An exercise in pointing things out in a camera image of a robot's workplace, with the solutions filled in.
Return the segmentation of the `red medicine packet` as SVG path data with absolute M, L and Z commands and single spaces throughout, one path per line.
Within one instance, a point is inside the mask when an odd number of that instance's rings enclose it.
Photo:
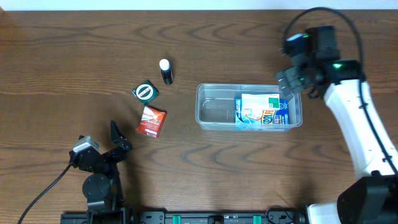
M 167 113 L 150 106 L 145 106 L 136 133 L 158 138 Z

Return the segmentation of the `white green medicine box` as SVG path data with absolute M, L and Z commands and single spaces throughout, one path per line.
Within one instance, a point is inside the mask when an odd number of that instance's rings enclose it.
M 242 94 L 242 107 L 261 110 L 279 110 L 279 94 Z

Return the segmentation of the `green Zam-Buk box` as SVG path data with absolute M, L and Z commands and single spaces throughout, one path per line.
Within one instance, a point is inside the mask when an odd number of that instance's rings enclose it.
M 132 94 L 143 104 L 148 105 L 151 101 L 159 96 L 159 91 L 156 87 L 146 80 L 132 90 Z

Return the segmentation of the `blue fever patch box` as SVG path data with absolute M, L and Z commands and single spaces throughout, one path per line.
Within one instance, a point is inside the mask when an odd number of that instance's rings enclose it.
M 235 99 L 236 130 L 261 130 L 262 128 L 283 128 L 290 124 L 289 104 L 287 100 L 280 100 L 279 110 L 257 110 L 242 108 L 242 99 Z

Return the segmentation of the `dark bottle white cap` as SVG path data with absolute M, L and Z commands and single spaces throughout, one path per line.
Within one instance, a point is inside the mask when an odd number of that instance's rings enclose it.
M 164 58 L 159 62 L 159 67 L 164 83 L 171 85 L 174 82 L 174 76 L 170 62 Z

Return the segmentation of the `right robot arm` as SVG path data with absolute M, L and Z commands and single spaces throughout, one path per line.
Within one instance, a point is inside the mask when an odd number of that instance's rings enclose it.
M 374 107 L 357 60 L 342 60 L 335 29 L 314 27 L 284 39 L 292 67 L 279 72 L 284 94 L 311 89 L 335 116 L 349 149 L 356 182 L 328 203 L 307 206 L 304 223 L 397 223 L 397 149 Z

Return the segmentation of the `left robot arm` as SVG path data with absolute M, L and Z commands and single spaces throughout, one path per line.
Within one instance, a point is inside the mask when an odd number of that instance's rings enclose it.
M 120 132 L 115 121 L 110 123 L 111 142 L 115 148 L 99 152 L 99 145 L 89 136 L 80 136 L 69 152 L 70 165 L 91 175 L 83 183 L 88 223 L 129 223 L 129 209 L 124 205 L 118 163 L 127 159 L 132 144 Z

